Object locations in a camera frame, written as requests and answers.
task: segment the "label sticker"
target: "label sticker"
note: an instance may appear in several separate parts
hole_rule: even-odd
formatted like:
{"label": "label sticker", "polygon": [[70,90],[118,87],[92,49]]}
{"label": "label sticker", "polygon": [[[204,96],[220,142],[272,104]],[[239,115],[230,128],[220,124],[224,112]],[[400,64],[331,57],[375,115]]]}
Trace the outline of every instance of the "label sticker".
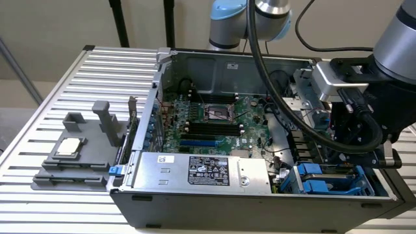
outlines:
{"label": "label sticker", "polygon": [[236,63],[227,63],[227,69],[239,69],[239,64]]}
{"label": "label sticker", "polygon": [[174,155],[159,155],[158,162],[159,163],[174,163],[175,162],[175,156]]}
{"label": "label sticker", "polygon": [[230,186],[228,158],[190,157],[188,183]]}

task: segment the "green circuit board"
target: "green circuit board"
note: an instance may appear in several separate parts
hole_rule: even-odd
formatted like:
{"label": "green circuit board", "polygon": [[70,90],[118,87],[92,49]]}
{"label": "green circuit board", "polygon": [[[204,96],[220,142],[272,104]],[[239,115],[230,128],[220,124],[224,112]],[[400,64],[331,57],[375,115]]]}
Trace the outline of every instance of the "green circuit board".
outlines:
{"label": "green circuit board", "polygon": [[[168,96],[164,106],[164,152],[236,156],[247,152],[252,158],[272,159],[271,153],[262,150],[262,145],[270,138],[270,131],[264,106],[259,104],[258,97],[242,96],[234,104],[211,104],[191,102],[183,96]],[[243,125],[244,133],[242,136],[215,136],[215,147],[183,146],[180,142],[182,135],[187,134],[187,121],[239,124]]]}

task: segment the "slotted aluminum surface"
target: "slotted aluminum surface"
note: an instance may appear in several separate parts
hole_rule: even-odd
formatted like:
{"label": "slotted aluminum surface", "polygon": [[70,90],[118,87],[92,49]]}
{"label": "slotted aluminum surface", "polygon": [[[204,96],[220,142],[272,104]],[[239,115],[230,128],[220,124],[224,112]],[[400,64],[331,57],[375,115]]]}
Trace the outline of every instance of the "slotted aluminum surface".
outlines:
{"label": "slotted aluminum surface", "polygon": [[[70,111],[82,112],[86,119],[98,119],[91,112],[94,101],[108,100],[110,112],[127,120],[127,101],[135,96],[142,114],[146,90],[156,72],[155,62],[156,50],[96,47],[94,51],[83,51],[0,157],[0,233],[152,233],[152,230],[136,230],[127,224],[107,193],[34,191],[30,184],[62,134],[62,120]],[[404,162],[400,174],[416,193],[414,132],[414,126],[407,128],[394,146]],[[391,220],[375,219],[348,233],[414,234],[416,210]]]}

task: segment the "white wall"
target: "white wall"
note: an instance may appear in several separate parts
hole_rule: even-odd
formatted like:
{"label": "white wall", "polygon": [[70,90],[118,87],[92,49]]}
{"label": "white wall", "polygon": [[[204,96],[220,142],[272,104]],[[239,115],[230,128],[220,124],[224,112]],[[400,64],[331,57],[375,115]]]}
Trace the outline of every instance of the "white wall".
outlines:
{"label": "white wall", "polygon": [[[292,0],[296,17],[310,0]],[[122,0],[132,47],[166,46],[163,0]],[[214,0],[176,0],[176,46],[206,49]],[[311,45],[374,46],[402,0],[318,0],[300,26]],[[0,0],[0,36],[28,77],[58,81],[83,46],[119,46],[108,0]],[[315,53],[300,44],[294,27],[270,52],[340,57],[364,52]],[[15,79],[0,59],[0,79]]]}

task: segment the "power supply label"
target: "power supply label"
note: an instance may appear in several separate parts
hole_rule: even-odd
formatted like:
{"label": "power supply label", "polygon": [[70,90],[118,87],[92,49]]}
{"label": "power supply label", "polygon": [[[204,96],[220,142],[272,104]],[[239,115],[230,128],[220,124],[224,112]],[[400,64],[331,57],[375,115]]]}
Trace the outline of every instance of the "power supply label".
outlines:
{"label": "power supply label", "polygon": [[191,156],[188,183],[230,186],[228,158]]}

